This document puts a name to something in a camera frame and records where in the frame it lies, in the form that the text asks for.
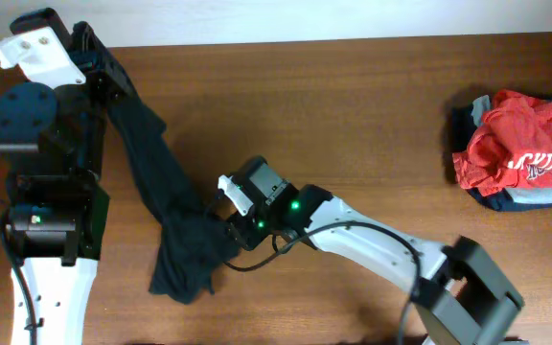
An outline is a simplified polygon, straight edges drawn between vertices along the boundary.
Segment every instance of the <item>stack of clothes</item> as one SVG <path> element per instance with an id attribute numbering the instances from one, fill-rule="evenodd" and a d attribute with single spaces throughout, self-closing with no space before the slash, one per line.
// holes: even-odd
<path id="1" fill-rule="evenodd" d="M 496 211 L 552 207 L 552 100 L 502 90 L 452 113 L 459 185 Z"/>

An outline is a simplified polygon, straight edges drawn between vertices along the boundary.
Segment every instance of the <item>black cloth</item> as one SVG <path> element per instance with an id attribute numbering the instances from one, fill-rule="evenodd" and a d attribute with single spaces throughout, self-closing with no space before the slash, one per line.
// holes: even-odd
<path id="1" fill-rule="evenodd" d="M 472 118 L 473 106 L 452 110 L 452 151 L 463 152 L 468 148 L 468 143 L 476 131 L 476 125 Z M 483 196 L 477 188 L 466 190 L 479 204 L 498 212 L 522 212 L 552 207 L 552 204 L 522 204 L 514 202 L 511 196 L 502 190 L 498 193 Z"/>
<path id="2" fill-rule="evenodd" d="M 161 137 L 165 123 L 138 98 L 112 105 L 108 117 L 125 141 L 140 196 L 163 227 L 150 293 L 184 304 L 203 288 L 214 293 L 212 272 L 236 257 L 239 247 L 224 222 L 203 216 L 201 199 Z"/>

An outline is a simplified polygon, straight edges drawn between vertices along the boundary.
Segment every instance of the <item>wooden table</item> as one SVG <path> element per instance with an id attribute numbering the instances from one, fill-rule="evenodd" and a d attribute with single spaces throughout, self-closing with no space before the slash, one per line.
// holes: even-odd
<path id="1" fill-rule="evenodd" d="M 113 50 L 208 199 L 217 177 L 254 154 L 302 186 L 333 191 L 404 232 L 482 243 L 527 304 L 509 331 L 552 344 L 552 209 L 500 214 L 452 183 L 445 135 L 454 105 L 499 88 L 552 92 L 552 34 L 345 40 Z M 0 71 L 0 95 L 20 81 Z M 0 196 L 7 166 L 0 158 Z M 111 196 L 84 344 L 380 341 L 404 294 L 363 267 L 297 247 L 252 273 L 214 274 L 217 294 L 190 306 L 148 293 L 160 228 L 136 192 L 124 147 L 105 135 Z M 271 252 L 263 243 L 238 265 Z M 0 247 L 0 344 L 12 327 Z M 425 332 L 416 313 L 410 335 Z"/>

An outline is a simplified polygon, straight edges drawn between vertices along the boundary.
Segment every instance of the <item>white background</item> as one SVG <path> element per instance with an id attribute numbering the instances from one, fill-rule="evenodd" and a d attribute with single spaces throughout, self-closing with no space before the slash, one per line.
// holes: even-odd
<path id="1" fill-rule="evenodd" d="M 552 0 L 0 0 L 0 39 L 46 6 L 110 47 L 552 31 Z"/>

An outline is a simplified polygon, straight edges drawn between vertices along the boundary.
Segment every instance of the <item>light blue cloth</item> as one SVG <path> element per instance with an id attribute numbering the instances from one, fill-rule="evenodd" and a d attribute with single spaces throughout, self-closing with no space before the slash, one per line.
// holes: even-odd
<path id="1" fill-rule="evenodd" d="M 485 95 L 472 102 L 473 110 L 470 116 L 477 127 L 483 125 L 481 117 L 491 110 L 491 99 Z M 516 203 L 524 204 L 552 204 L 552 188 L 505 188 L 506 193 L 510 195 Z"/>

